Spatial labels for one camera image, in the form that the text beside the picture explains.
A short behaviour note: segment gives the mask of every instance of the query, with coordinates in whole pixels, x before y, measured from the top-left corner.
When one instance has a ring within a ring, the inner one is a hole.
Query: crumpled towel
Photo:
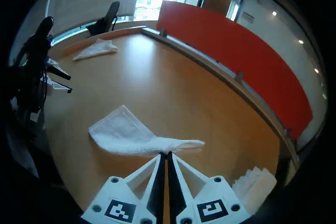
[[[232,185],[232,190],[244,205],[246,211],[253,215],[265,201],[276,185],[275,177],[264,168],[258,167],[247,170],[245,176],[241,176]]]
[[[181,150],[200,151],[199,140],[155,136],[124,105],[89,128],[93,140],[104,150],[119,155],[156,155]]]
[[[85,48],[77,56],[73,57],[73,60],[76,61],[117,51],[118,48],[112,44],[111,40],[102,40],[98,38],[91,46]]]

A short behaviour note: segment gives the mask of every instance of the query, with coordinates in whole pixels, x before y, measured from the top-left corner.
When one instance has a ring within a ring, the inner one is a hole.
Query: folded towel
[[[253,215],[265,201],[276,185],[275,177],[264,168],[262,171],[254,167],[247,170],[245,176],[241,176],[232,185],[232,190],[244,205],[246,211]]]
[[[119,155],[200,151],[205,144],[199,140],[157,137],[124,105],[92,125],[89,133],[102,149]]]
[[[104,55],[111,52],[117,52],[118,48],[112,44],[111,40],[97,39],[94,44],[82,50],[77,56],[73,58],[74,61],[95,56]]]

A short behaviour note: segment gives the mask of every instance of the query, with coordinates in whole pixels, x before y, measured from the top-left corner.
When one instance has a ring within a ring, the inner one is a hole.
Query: wall
[[[240,7],[238,23],[246,27],[268,43],[291,68],[298,78],[312,109],[313,119],[298,138],[298,148],[302,148],[318,131],[326,113],[326,100],[323,98],[319,76],[309,55],[298,38],[280,21],[279,16],[264,8],[257,0],[244,0]],[[242,18],[243,12],[254,17],[253,23]]]

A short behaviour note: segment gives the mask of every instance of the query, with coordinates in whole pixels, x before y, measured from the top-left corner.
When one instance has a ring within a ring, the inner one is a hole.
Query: office chair
[[[118,16],[116,14],[118,12],[119,5],[120,2],[113,2],[103,18],[99,19],[95,24],[87,26],[87,29],[89,30],[91,36],[108,32],[113,20],[115,19],[112,26],[112,30],[114,29],[114,26],[118,19]]]

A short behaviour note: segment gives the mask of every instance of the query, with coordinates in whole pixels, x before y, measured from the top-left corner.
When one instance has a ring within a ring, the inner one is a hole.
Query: wooden surface
[[[115,54],[78,62],[72,60],[78,52],[58,58],[73,91],[55,93],[45,104],[56,166],[83,210],[109,176],[126,177],[150,160],[106,153],[90,138],[88,128],[121,105],[157,136],[204,141],[202,152],[179,156],[206,176],[223,175],[231,184],[254,166],[275,173],[279,139],[231,88],[142,34],[112,42],[119,48]]]

